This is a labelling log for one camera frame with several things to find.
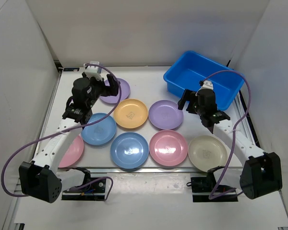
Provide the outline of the purple plate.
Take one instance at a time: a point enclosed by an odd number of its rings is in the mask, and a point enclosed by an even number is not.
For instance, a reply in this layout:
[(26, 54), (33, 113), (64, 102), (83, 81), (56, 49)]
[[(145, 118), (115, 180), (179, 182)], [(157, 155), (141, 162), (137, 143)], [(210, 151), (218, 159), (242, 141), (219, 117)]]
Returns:
[(176, 129), (183, 120), (183, 111), (178, 109), (177, 103), (170, 100), (160, 100), (149, 108), (148, 117), (152, 125), (159, 129)]
[[(129, 83), (121, 78), (118, 78), (118, 81), (120, 82), (120, 87), (121, 87), (121, 97), (120, 101), (125, 100), (128, 98), (131, 89)], [(107, 103), (107, 104), (116, 104), (119, 98), (119, 94), (117, 96), (100, 96), (99, 97), (101, 101)]]

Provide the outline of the blue plate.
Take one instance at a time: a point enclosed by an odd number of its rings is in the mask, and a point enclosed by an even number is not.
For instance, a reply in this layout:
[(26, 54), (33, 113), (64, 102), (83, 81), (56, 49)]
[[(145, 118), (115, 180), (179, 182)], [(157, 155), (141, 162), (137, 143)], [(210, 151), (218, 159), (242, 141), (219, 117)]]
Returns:
[(108, 116), (94, 125), (86, 126), (81, 132), (81, 136), (87, 144), (99, 146), (112, 140), (116, 131), (117, 125), (115, 120), (113, 117)]
[(120, 168), (135, 169), (143, 165), (149, 155), (146, 139), (135, 132), (117, 136), (110, 147), (111, 160)]

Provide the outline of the cream white plate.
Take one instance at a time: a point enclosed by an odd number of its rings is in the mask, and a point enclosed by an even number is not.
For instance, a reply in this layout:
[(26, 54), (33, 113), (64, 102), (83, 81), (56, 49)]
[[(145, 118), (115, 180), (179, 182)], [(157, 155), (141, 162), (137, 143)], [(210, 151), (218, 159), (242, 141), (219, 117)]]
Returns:
[(221, 141), (212, 136), (198, 136), (189, 143), (188, 156), (199, 170), (208, 170), (225, 166), (228, 153)]

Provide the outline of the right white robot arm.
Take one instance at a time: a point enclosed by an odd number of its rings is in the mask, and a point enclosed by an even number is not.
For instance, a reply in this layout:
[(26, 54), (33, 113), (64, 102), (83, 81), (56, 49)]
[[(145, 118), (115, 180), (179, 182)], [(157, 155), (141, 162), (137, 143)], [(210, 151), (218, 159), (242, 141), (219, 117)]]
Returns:
[(229, 159), (235, 155), (243, 166), (241, 171), (230, 169), (229, 162), (207, 171), (206, 187), (212, 191), (209, 199), (223, 185), (230, 187), (230, 192), (241, 190), (249, 199), (255, 199), (282, 189), (280, 157), (275, 152), (267, 153), (253, 144), (233, 125), (230, 117), (217, 109), (216, 95), (211, 89), (198, 92), (185, 90), (178, 102), (182, 110), (188, 102), (187, 112), (199, 115), (204, 127), (221, 139), (229, 148)]

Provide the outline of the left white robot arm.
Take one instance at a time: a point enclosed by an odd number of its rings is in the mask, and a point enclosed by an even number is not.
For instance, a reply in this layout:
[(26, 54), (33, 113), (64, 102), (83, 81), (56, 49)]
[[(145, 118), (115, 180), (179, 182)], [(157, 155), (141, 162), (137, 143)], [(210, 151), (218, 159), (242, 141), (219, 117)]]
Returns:
[(109, 85), (103, 78), (97, 80), (85, 75), (74, 81), (57, 133), (30, 162), (23, 162), (19, 167), (23, 194), (53, 203), (63, 191), (90, 189), (94, 181), (87, 169), (76, 167), (59, 172), (58, 168), (72, 142), (89, 123), (92, 107), (99, 97), (118, 95), (120, 83), (112, 74), (107, 79)]

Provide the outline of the blue plastic bin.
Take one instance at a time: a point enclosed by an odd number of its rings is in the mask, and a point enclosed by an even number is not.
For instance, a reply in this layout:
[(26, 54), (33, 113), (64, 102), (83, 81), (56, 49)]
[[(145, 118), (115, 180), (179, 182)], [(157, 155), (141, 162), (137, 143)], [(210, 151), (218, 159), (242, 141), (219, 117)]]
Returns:
[(228, 67), (194, 51), (187, 51), (169, 68), (163, 78), (167, 83), (167, 90), (181, 98), (185, 89), (199, 90), (199, 81), (221, 70), (227, 72), (214, 75), (209, 80), (213, 83), (218, 109), (225, 111), (244, 84), (239, 75), (228, 72)]

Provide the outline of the orange plate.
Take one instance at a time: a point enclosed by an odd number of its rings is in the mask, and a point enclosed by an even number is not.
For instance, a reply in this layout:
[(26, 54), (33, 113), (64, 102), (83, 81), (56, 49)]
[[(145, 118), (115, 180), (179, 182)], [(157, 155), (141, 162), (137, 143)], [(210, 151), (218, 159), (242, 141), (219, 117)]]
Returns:
[(113, 112), (116, 123), (126, 129), (135, 129), (142, 126), (148, 118), (146, 105), (137, 99), (121, 101)]

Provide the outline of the small black label sticker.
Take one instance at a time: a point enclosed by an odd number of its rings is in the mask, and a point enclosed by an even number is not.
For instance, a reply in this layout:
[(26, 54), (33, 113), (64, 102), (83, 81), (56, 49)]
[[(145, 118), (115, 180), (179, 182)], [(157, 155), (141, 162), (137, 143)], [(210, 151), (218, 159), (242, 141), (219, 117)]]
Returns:
[(78, 72), (80, 68), (64, 68), (64, 72)]

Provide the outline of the pink plate front right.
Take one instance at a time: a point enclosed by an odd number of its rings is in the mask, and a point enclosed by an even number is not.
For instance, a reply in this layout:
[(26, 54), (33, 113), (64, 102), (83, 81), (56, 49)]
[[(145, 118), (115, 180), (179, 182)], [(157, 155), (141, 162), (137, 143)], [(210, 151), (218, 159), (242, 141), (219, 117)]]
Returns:
[(151, 157), (160, 165), (173, 167), (182, 163), (188, 155), (188, 143), (178, 132), (161, 130), (149, 143)]

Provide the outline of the pink plate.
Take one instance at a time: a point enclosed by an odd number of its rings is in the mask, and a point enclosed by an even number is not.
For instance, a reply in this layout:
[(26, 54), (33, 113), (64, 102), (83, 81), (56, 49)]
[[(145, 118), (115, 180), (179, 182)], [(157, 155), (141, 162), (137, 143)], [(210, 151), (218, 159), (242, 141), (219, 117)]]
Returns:
[(161, 130), (149, 143), (151, 157), (160, 165), (173, 167), (182, 163), (188, 155), (188, 143), (178, 132)]
[(75, 164), (81, 158), (83, 151), (84, 141), (81, 136), (77, 136), (60, 161), (59, 168), (66, 168)]

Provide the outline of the pink plate left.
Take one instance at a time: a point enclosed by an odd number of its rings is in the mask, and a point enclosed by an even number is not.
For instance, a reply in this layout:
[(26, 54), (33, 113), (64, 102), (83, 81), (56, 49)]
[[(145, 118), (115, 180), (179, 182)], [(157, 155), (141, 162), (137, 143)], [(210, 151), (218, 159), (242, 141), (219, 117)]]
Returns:
[(77, 136), (60, 161), (59, 168), (66, 168), (75, 164), (81, 158), (83, 151), (84, 141), (81, 136)]

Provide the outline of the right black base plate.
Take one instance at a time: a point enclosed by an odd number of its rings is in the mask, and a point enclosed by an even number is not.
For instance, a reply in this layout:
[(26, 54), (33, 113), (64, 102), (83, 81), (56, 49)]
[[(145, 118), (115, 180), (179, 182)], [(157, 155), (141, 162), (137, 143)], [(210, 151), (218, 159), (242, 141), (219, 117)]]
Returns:
[(224, 202), (238, 202), (236, 191), (225, 194), (210, 200), (209, 195), (212, 192), (216, 181), (204, 172), (194, 172), (190, 175), (190, 181), (186, 186), (192, 191), (192, 201), (194, 203), (224, 203)]

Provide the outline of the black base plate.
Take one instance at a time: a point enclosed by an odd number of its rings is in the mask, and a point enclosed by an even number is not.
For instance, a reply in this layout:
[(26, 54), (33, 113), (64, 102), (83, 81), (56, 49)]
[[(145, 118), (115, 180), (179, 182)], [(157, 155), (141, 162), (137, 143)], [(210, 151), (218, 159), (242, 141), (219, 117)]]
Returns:
[(194, 203), (224, 203), (224, 202), (238, 202), (236, 191), (225, 194), (210, 200), (209, 195), (212, 192), (216, 181), (204, 172), (194, 172), (190, 175), (190, 181), (186, 186), (192, 191), (192, 201)]
[(88, 169), (80, 167), (73, 168), (73, 170), (84, 174), (82, 185), (86, 187), (76, 186), (63, 191), (61, 196), (63, 201), (107, 201), (114, 184), (111, 177), (93, 177)]

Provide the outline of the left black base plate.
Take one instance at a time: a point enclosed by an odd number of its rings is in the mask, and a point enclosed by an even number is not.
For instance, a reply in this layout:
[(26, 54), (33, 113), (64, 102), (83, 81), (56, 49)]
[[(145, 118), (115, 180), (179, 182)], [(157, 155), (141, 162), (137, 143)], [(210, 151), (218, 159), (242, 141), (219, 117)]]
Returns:
[(114, 184), (111, 177), (93, 177), (88, 169), (80, 167), (73, 168), (73, 170), (84, 174), (82, 185), (86, 187), (76, 186), (63, 191), (61, 196), (63, 201), (107, 201)]

